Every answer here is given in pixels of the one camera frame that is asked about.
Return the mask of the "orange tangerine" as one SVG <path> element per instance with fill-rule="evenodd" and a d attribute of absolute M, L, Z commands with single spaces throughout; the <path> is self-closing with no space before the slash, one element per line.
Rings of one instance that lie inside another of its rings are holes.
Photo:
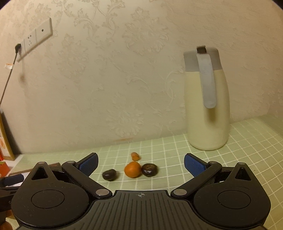
<path fill-rule="evenodd" d="M 129 178 L 137 178 L 142 174 L 142 167 L 138 162 L 130 162 L 125 166 L 124 173 Z"/>

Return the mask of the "red orange box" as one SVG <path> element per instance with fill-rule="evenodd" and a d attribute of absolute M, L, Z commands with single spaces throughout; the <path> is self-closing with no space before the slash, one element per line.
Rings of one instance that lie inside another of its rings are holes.
<path fill-rule="evenodd" d="M 0 162 L 0 178 L 6 177 L 10 172 L 9 166 L 6 162 Z"/>

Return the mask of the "dark purple fruit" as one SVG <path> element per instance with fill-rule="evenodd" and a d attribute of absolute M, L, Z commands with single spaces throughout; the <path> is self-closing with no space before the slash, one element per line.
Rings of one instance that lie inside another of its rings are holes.
<path fill-rule="evenodd" d="M 106 181 L 114 181 L 118 178 L 119 174 L 115 169 L 106 170 L 102 173 L 102 178 Z"/>

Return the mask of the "green checkered tablecloth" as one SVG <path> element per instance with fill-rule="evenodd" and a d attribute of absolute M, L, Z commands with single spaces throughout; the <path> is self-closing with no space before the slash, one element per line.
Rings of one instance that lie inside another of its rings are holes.
<path fill-rule="evenodd" d="M 192 153 L 202 160 L 214 160 L 223 166 L 233 167 L 245 162 L 262 184 L 271 200 L 271 212 L 265 222 L 268 229 L 282 229 L 282 118 L 260 116 L 231 125 L 227 143 L 218 150 L 198 150 L 187 141 L 185 134 L 161 139 L 151 139 L 120 145 L 77 151 L 24 154 L 9 161 L 11 171 L 20 172 L 33 168 L 39 161 L 49 164 L 80 160 L 91 152 L 99 157 L 99 165 L 91 178 L 111 191 L 115 190 L 173 190 L 192 178 L 184 167 L 184 155 Z M 131 179 L 124 174 L 131 162 L 131 153 L 137 152 L 140 164 L 154 163 L 159 172 L 148 178 Z M 106 181 L 102 173 L 115 169 L 119 176 Z"/>

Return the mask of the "dark brown round fruit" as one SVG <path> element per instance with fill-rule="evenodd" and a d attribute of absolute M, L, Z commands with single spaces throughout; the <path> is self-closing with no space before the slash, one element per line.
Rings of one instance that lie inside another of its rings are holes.
<path fill-rule="evenodd" d="M 146 177 L 153 177 L 158 173 L 158 167 L 153 163 L 146 163 L 141 167 L 142 174 Z"/>

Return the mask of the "small carrot piece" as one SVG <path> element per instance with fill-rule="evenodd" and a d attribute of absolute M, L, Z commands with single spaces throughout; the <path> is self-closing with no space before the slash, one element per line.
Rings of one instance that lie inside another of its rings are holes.
<path fill-rule="evenodd" d="M 135 162 L 140 160 L 140 156 L 139 156 L 139 154 L 137 152 L 132 152 L 131 153 L 131 158 Z"/>

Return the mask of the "cream grey thermos jug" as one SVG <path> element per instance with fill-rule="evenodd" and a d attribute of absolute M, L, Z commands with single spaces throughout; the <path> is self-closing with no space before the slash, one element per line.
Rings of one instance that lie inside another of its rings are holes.
<path fill-rule="evenodd" d="M 199 150 L 224 146 L 230 130 L 226 76 L 215 47 L 200 46 L 184 53 L 187 139 Z"/>

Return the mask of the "wooden picture frame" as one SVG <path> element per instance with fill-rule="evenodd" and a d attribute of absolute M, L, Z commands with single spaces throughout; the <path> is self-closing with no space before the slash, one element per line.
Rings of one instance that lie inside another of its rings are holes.
<path fill-rule="evenodd" d="M 11 150 L 11 146 L 7 138 L 2 113 L 1 113 L 0 121 L 1 121 L 1 154 L 4 160 L 14 161 L 15 156 L 13 154 L 13 151 Z"/>

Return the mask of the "white wall socket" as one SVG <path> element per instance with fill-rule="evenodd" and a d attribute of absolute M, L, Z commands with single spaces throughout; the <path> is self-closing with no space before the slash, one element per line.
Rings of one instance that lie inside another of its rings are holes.
<path fill-rule="evenodd" d="M 38 45 L 52 37 L 52 19 L 48 18 L 40 26 L 33 29 L 20 43 L 17 62 L 20 62 L 27 54 L 34 50 Z"/>

